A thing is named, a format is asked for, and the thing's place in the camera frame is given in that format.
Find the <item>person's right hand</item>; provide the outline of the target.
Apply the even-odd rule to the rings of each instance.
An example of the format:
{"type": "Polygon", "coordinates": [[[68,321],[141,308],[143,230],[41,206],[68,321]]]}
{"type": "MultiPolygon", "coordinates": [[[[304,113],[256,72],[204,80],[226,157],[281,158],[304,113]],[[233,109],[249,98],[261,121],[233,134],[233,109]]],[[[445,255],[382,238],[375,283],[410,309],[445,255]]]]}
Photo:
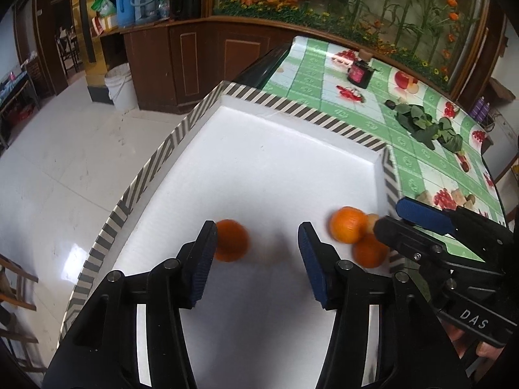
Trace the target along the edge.
{"type": "Polygon", "coordinates": [[[440,322],[449,336],[450,341],[453,343],[459,357],[462,357],[472,346],[475,346],[475,353],[478,357],[488,358],[493,361],[503,352],[503,348],[495,348],[487,342],[482,342],[476,336],[467,334],[461,328],[445,320],[440,320],[440,322]]]}

